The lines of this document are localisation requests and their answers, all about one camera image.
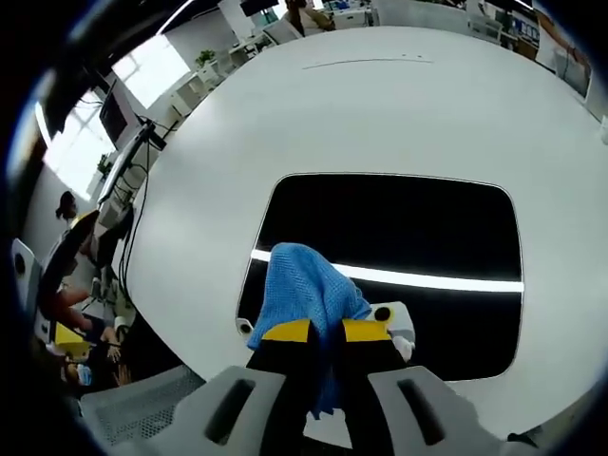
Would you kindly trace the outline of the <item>person's left hand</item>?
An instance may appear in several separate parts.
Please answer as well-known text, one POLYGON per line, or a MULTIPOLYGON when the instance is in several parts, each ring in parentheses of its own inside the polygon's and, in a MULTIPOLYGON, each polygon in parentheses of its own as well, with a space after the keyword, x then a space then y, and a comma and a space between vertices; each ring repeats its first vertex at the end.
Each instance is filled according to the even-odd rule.
POLYGON ((93 329, 93 323, 74 306, 89 298, 85 290, 72 287, 62 288, 41 305, 41 312, 48 320, 55 320, 63 326, 83 333, 93 329))

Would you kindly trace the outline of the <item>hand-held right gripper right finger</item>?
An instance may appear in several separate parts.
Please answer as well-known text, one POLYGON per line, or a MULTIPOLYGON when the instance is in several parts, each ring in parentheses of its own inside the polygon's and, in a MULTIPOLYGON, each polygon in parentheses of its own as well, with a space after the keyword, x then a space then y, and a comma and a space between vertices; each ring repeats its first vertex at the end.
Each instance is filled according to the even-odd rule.
POLYGON ((475 408, 423 367, 410 367, 384 324, 344 319, 333 372, 358 455, 510 455, 475 408))

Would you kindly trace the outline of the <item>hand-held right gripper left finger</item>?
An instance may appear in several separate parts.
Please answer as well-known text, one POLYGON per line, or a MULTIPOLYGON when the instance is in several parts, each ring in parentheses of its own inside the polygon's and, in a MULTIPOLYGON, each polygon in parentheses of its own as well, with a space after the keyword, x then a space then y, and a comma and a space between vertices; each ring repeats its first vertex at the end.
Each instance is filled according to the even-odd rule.
POLYGON ((230 367, 181 400, 156 436, 115 455, 286 455, 298 449, 318 394, 318 335, 309 319, 281 323, 244 367, 230 367))

